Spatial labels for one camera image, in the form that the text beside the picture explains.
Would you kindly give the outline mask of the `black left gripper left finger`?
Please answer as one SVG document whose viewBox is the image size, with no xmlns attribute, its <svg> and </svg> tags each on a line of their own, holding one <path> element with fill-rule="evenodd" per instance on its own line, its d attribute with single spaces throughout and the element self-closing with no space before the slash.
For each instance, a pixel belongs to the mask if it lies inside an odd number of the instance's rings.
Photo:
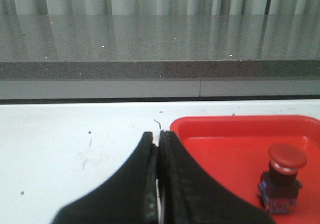
<svg viewBox="0 0 320 224">
<path fill-rule="evenodd" d="M 103 184 L 64 206 L 54 224 L 156 224 L 158 148 L 144 132 L 126 162 Z"/>
</svg>

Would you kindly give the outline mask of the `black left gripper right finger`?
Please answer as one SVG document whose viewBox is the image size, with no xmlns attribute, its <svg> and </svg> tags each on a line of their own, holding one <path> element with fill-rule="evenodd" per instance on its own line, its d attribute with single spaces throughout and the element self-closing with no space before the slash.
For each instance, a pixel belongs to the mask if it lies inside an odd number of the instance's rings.
<svg viewBox="0 0 320 224">
<path fill-rule="evenodd" d="M 205 172 L 171 131 L 159 136 L 158 188 L 162 224 L 274 223 Z"/>
</svg>

